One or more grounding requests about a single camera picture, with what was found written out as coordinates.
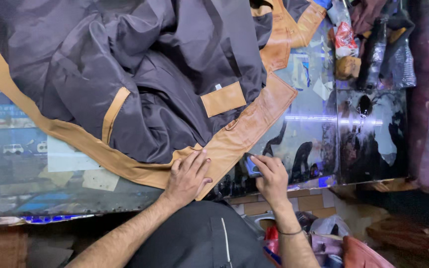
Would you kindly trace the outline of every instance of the plastic bag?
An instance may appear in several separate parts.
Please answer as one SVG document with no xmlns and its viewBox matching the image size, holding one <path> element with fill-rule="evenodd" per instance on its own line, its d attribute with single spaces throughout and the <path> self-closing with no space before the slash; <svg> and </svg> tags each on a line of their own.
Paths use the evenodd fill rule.
<svg viewBox="0 0 429 268">
<path fill-rule="evenodd" d="M 358 46 L 354 41 L 354 30 L 349 11 L 341 0 L 333 0 L 332 8 L 327 10 L 330 20 L 337 26 L 335 32 L 335 55 L 337 59 L 345 56 L 358 57 Z"/>
<path fill-rule="evenodd" d="M 318 235 L 330 235 L 332 234 L 332 230 L 334 229 L 335 225 L 337 225 L 338 227 L 337 235 L 339 236 L 352 235 L 352 231 L 350 231 L 350 228 L 347 226 L 344 220 L 342 220 L 342 218 L 337 214 L 332 215 L 328 218 L 315 220 L 312 223 L 312 226 L 310 227 L 310 231 Z"/>
</svg>

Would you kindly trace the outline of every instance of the beige floor tile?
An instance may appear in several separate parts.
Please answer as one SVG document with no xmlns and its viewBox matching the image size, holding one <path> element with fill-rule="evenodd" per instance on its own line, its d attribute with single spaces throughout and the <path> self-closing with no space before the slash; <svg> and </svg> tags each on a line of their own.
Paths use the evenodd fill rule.
<svg viewBox="0 0 429 268">
<path fill-rule="evenodd" d="M 327 217 L 330 217 L 334 214 L 336 214 L 335 207 L 328 207 L 328 208 L 312 210 L 312 215 L 319 217 L 319 218 L 327 218 Z"/>
<path fill-rule="evenodd" d="M 306 197 L 310 195 L 310 190 L 296 190 L 287 192 L 287 198 Z"/>
<path fill-rule="evenodd" d="M 271 207 L 267 202 L 255 202 L 244 204 L 245 214 L 246 215 L 259 215 L 266 213 L 266 211 L 271 210 Z"/>
<path fill-rule="evenodd" d="M 307 196 L 298 198 L 299 210 L 308 211 L 324 208 L 324 203 L 322 201 L 322 195 Z"/>
<path fill-rule="evenodd" d="M 252 202 L 257 202 L 257 195 L 246 196 L 242 198 L 231 198 L 228 200 L 229 204 L 245 204 L 245 203 L 252 203 Z"/>
</svg>

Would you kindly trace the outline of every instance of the tan leather patch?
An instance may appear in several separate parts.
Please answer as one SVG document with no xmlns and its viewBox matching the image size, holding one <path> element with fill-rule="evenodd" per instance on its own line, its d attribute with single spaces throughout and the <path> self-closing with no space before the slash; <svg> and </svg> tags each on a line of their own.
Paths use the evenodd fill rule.
<svg viewBox="0 0 429 268">
<path fill-rule="evenodd" d="M 208 117 L 246 105 L 239 81 L 201 96 Z"/>
<path fill-rule="evenodd" d="M 107 113 L 104 116 L 104 124 L 102 125 L 102 141 L 105 144 L 109 144 L 110 142 L 113 122 L 115 121 L 115 118 L 117 117 L 117 114 L 119 113 L 122 104 L 124 103 L 125 99 L 128 97 L 129 94 L 130 91 L 128 91 L 128 89 L 126 89 L 125 87 L 121 87 L 115 95 L 114 99 L 112 100 L 112 104 L 110 105 L 109 110 L 107 110 Z"/>
</svg>

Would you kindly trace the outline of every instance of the brown leather piece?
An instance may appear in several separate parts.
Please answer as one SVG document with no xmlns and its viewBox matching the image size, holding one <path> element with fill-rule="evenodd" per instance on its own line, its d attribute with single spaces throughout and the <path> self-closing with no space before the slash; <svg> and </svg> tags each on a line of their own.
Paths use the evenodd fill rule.
<svg viewBox="0 0 429 268">
<path fill-rule="evenodd" d="M 342 247 L 345 268 L 395 268 L 380 254 L 352 236 L 344 236 Z"/>
<path fill-rule="evenodd" d="M 239 81 L 201 96 L 208 117 L 246 105 Z"/>
<path fill-rule="evenodd" d="M 213 183 L 205 186 L 197 200 L 201 200 L 211 188 L 232 168 L 258 139 L 276 122 L 297 95 L 297 91 L 275 74 L 267 77 L 267 86 L 240 117 L 216 133 L 205 146 L 212 164 L 207 176 Z M 46 134 L 73 145 L 101 164 L 107 170 L 128 180 L 158 188 L 165 188 L 173 161 L 185 158 L 202 147 L 186 147 L 173 152 L 169 164 L 139 163 L 125 154 L 110 148 L 83 128 L 61 120 L 44 117 L 36 104 L 24 95 L 9 75 L 9 66 L 0 54 L 0 91 L 21 108 Z"/>
<path fill-rule="evenodd" d="M 120 108 L 122 107 L 129 94 L 130 91 L 128 91 L 128 89 L 126 89 L 125 87 L 121 87 L 113 98 L 109 110 L 107 110 L 107 113 L 104 116 L 104 123 L 102 124 L 102 141 L 105 144 L 109 144 L 110 142 L 113 122 L 115 121 L 115 118 L 117 117 Z"/>
<path fill-rule="evenodd" d="M 272 0 L 273 27 L 266 46 L 260 51 L 266 71 L 287 67 L 291 48 L 306 47 L 325 18 L 326 10 L 312 0 L 296 23 L 282 0 Z"/>
<path fill-rule="evenodd" d="M 291 51 L 291 37 L 287 27 L 282 0 L 273 0 L 273 27 L 267 44 L 260 50 L 261 60 L 268 73 L 287 67 Z"/>
<path fill-rule="evenodd" d="M 310 6 L 302 13 L 297 21 L 289 15 L 286 9 L 285 12 L 289 15 L 289 33 L 291 35 L 291 48 L 306 47 L 314 36 L 317 28 L 327 14 L 327 10 L 313 0 L 307 0 Z"/>
</svg>

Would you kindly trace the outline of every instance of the man's right hand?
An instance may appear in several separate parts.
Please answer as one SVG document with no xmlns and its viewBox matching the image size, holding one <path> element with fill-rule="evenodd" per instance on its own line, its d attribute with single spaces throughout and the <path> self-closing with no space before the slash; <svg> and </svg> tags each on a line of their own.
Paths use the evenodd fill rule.
<svg viewBox="0 0 429 268">
<path fill-rule="evenodd" d="M 176 159 L 159 200 L 167 199 L 175 210 L 179 210 L 193 201 L 207 183 L 213 182 L 211 178 L 205 177 L 211 163 L 211 159 L 206 159 L 206 153 L 203 149 L 192 152 L 184 160 Z"/>
<path fill-rule="evenodd" d="M 253 155 L 251 156 L 251 160 L 263 174 L 263 177 L 256 178 L 256 187 L 271 208 L 276 209 L 284 204 L 288 204 L 288 174 L 281 159 L 264 155 Z"/>
</svg>

